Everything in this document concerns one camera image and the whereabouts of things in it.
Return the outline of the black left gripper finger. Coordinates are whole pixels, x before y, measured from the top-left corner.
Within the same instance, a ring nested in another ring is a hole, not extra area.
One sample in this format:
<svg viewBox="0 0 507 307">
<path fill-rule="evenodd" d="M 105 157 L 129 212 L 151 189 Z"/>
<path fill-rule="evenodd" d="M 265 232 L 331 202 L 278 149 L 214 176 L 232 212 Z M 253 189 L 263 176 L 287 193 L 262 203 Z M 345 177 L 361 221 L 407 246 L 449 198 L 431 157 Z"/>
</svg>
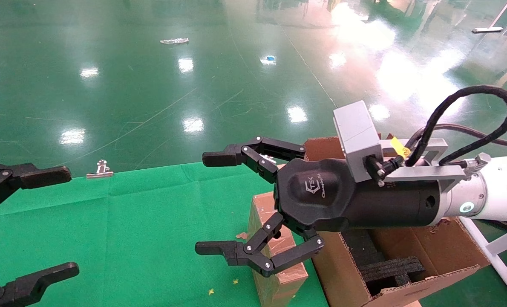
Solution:
<svg viewBox="0 0 507 307">
<path fill-rule="evenodd" d="M 71 181 L 65 166 L 38 169 L 32 163 L 0 164 L 0 204 L 18 190 L 33 190 Z"/>
<path fill-rule="evenodd" d="M 38 303 L 51 285 L 79 274 L 75 262 L 67 262 L 16 278 L 0 286 L 0 307 L 27 307 Z"/>
</svg>

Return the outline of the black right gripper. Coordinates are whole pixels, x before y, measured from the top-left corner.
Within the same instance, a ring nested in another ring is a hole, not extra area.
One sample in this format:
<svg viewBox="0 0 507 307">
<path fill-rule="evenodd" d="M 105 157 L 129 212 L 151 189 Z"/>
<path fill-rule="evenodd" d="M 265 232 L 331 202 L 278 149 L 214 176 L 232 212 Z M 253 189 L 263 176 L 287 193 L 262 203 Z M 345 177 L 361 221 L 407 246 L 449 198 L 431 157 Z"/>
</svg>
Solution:
<svg viewBox="0 0 507 307">
<path fill-rule="evenodd" d="M 268 183 L 276 183 L 280 213 L 275 212 L 246 243 L 200 241 L 195 252 L 221 255 L 228 266 L 248 266 L 268 278 L 318 253 L 324 241 L 316 231 L 423 227 L 435 221 L 441 198 L 436 180 L 389 182 L 380 187 L 373 180 L 356 182 L 345 159 L 304 161 L 305 154 L 303 145 L 265 137 L 203 152 L 206 167 L 245 165 Z M 265 156 L 290 162 L 279 169 Z M 286 225 L 300 229 L 304 243 L 265 256 L 262 249 Z"/>
</svg>

